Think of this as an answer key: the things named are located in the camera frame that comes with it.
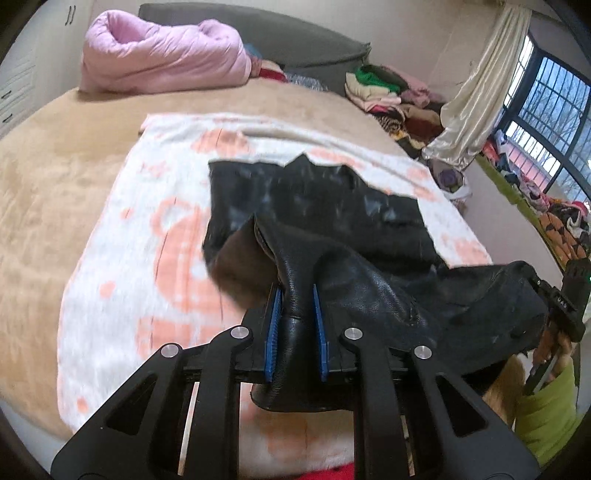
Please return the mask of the right hand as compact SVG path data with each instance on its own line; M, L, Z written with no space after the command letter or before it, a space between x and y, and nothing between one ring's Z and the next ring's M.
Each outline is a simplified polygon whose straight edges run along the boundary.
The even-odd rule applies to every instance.
M570 337L560 331L554 322L549 323L533 353L533 366L547 365L556 358L547 375L546 384L554 381L572 363L573 344Z

